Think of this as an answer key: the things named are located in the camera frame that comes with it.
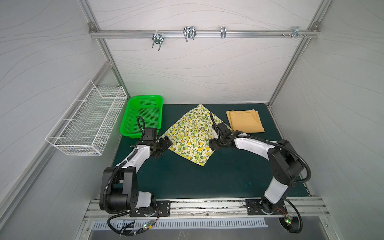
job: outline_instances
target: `green plastic basket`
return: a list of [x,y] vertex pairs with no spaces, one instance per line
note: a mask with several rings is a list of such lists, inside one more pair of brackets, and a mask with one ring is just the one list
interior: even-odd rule
[[137,118],[143,117],[145,127],[161,128],[163,98],[160,95],[135,96],[129,99],[120,126],[120,133],[131,138],[140,138],[142,132],[137,125]]

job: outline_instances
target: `dark green table surface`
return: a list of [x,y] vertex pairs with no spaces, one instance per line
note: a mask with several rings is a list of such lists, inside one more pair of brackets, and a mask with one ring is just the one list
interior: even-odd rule
[[[165,104],[161,134],[165,133],[186,112],[197,104]],[[226,111],[258,111],[264,133],[252,134],[267,140],[281,140],[265,104],[204,104],[229,126]],[[122,137],[114,165],[132,151],[129,147],[138,139]],[[162,157],[147,159],[137,173],[139,190],[152,192],[157,199],[261,197],[272,173],[268,160],[245,150],[219,149],[204,166],[195,164],[176,153],[166,150]],[[289,196],[308,196],[304,184],[297,184]]]

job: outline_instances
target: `lemon print cloth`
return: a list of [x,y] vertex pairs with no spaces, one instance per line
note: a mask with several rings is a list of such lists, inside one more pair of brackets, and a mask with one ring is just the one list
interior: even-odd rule
[[[213,116],[216,124],[222,122]],[[209,139],[214,138],[212,124],[209,110],[200,104],[184,114],[162,137],[168,136],[172,141],[171,151],[204,166],[214,152],[209,147]]]

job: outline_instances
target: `metal wire rack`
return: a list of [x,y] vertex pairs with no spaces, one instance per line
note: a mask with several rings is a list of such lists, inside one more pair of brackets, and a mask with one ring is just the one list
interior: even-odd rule
[[93,83],[91,86],[84,87],[78,96],[81,100],[73,102],[46,137],[49,143],[67,155],[102,155],[127,99],[122,86],[95,86]]

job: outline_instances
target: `yellow folded cloth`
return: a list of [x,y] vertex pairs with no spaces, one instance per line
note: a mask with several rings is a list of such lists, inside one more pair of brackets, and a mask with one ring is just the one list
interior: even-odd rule
[[254,109],[248,111],[227,111],[231,128],[245,133],[264,132],[259,113]]

